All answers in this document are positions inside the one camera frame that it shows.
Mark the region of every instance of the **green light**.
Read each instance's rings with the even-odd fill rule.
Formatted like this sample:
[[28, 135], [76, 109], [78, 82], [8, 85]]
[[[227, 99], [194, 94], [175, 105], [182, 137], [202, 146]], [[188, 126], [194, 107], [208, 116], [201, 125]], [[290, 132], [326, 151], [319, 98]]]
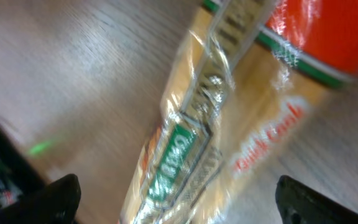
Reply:
[[56, 141], [54, 141], [54, 140], [41, 142], [41, 143], [35, 145], [34, 147], [32, 147], [29, 150], [29, 154], [32, 156], [37, 155], [41, 152], [46, 151], [46, 149], [51, 148], [55, 143], [56, 143]]

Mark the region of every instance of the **wooden table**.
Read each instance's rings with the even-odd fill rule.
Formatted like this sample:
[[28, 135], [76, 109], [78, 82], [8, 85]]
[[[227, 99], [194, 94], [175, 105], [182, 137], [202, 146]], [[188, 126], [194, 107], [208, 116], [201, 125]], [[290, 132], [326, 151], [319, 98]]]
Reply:
[[[78, 175], [80, 223], [117, 220], [199, 3], [0, 0], [0, 125], [45, 181]], [[231, 223], [280, 223], [281, 174], [358, 212], [358, 84], [270, 160]]]

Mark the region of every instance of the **green stripe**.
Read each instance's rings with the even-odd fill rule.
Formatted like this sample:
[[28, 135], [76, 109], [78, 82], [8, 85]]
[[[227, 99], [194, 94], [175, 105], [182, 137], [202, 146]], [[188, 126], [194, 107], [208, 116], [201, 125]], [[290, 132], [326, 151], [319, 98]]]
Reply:
[[[263, 32], [259, 33], [257, 40], [263, 43], [264, 45], [266, 45], [274, 52], [280, 53], [285, 50], [283, 47], [280, 46], [279, 43], [276, 42], [276, 40], [271, 39]], [[336, 78], [331, 77], [330, 75], [318, 70], [317, 68], [312, 67], [302, 59], [296, 59], [295, 55], [291, 54], [289, 51], [282, 52], [282, 53], [287, 54], [286, 58], [290, 59], [289, 63], [286, 62], [287, 64], [289, 64], [289, 66], [296, 65], [297, 70], [321, 82], [322, 84], [335, 89], [341, 88], [344, 85], [342, 81], [337, 80]]]
[[203, 5], [211, 12], [216, 12], [219, 9], [219, 6], [215, 4], [215, 2], [212, 2], [211, 0], [204, 0]]

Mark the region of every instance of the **clear plastic wrapper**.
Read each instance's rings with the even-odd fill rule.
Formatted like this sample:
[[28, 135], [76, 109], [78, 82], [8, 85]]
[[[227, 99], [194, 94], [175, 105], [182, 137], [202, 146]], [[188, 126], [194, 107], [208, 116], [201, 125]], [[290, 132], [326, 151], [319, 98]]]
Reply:
[[[121, 223], [224, 223], [249, 176], [333, 89], [354, 80], [358, 39], [321, 47], [318, 38], [343, 33], [326, 32], [331, 24], [349, 25], [329, 18], [349, 9], [336, 4], [346, 3], [205, 1], [178, 51]], [[357, 49], [333, 57], [341, 45]]]

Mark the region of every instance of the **black device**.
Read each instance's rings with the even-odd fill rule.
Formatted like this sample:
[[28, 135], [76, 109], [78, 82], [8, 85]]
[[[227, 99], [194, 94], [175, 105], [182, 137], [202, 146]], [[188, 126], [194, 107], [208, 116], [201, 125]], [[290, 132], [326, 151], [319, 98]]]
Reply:
[[283, 224], [358, 224], [357, 213], [286, 175], [275, 198]]
[[69, 174], [46, 186], [0, 130], [1, 224], [75, 223], [80, 198], [76, 175]]

